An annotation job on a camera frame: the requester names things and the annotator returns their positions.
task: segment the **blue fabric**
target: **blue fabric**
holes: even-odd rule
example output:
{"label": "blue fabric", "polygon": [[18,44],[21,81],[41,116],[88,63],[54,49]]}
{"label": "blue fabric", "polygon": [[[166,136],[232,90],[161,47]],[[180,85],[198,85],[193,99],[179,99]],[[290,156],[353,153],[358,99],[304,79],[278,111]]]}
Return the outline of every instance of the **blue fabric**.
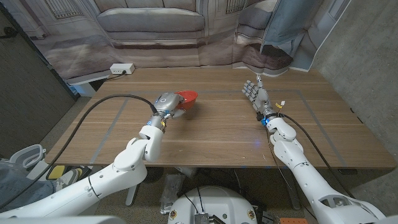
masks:
{"label": "blue fabric", "polygon": [[[28,172],[20,164],[11,164],[0,161],[0,204],[3,204],[32,182],[32,180],[26,178],[27,174]],[[16,198],[6,207],[0,209],[0,212],[28,205],[41,200],[54,192],[55,181],[37,181],[21,196]]]}

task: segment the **white robot body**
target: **white robot body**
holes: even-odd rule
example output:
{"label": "white robot body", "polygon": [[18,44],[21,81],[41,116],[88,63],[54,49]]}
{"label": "white robot body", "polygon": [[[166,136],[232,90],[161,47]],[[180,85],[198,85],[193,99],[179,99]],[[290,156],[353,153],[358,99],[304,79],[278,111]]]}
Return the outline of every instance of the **white robot body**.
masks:
{"label": "white robot body", "polygon": [[[201,204],[209,217],[215,215],[225,223],[257,223],[251,204],[233,190],[219,186],[200,187],[200,197],[197,189],[186,193],[187,197],[202,214]],[[195,207],[185,196],[181,196],[171,208],[169,224],[195,223]]]}

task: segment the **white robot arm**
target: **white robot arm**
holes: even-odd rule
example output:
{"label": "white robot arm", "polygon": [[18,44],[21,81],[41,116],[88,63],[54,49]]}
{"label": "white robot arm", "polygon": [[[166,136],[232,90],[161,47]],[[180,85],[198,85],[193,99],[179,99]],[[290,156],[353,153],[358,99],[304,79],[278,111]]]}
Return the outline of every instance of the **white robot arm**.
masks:
{"label": "white robot arm", "polygon": [[295,130],[272,109],[268,94],[257,76],[258,85],[248,81],[242,92],[253,103],[257,120],[273,133],[270,136],[274,154],[293,172],[320,224],[374,223],[385,218],[370,203],[347,197],[335,191],[311,165],[296,140]]}
{"label": "white robot arm", "polygon": [[176,108],[183,102],[181,95],[164,93],[155,104],[158,113],[139,132],[142,139],[130,140],[112,164],[38,202],[0,213],[0,219],[74,216],[109,194],[140,184],[147,175],[144,160],[159,158],[166,119],[185,112]]}

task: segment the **gray wall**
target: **gray wall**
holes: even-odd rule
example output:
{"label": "gray wall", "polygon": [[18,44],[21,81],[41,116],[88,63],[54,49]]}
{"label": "gray wall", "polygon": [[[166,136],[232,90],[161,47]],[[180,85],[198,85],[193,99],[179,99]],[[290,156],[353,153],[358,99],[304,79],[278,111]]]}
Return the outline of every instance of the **gray wall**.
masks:
{"label": "gray wall", "polygon": [[[332,84],[396,161],[397,9],[396,0],[352,0],[321,46],[313,66]],[[386,215],[398,214],[398,170],[373,180],[364,178],[370,173],[364,170],[356,178],[347,180],[347,184],[353,187],[354,195],[373,203]]]}

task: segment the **electrical outlet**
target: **electrical outlet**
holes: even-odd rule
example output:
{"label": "electrical outlet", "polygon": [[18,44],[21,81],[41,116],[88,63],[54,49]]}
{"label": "electrical outlet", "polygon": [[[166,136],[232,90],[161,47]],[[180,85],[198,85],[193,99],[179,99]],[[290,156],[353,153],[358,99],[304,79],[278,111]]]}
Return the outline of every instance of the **electrical outlet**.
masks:
{"label": "electrical outlet", "polygon": [[134,65],[132,63],[114,63],[111,68],[109,68],[114,75],[120,75],[123,71],[126,71],[126,74],[132,74],[134,69]]}

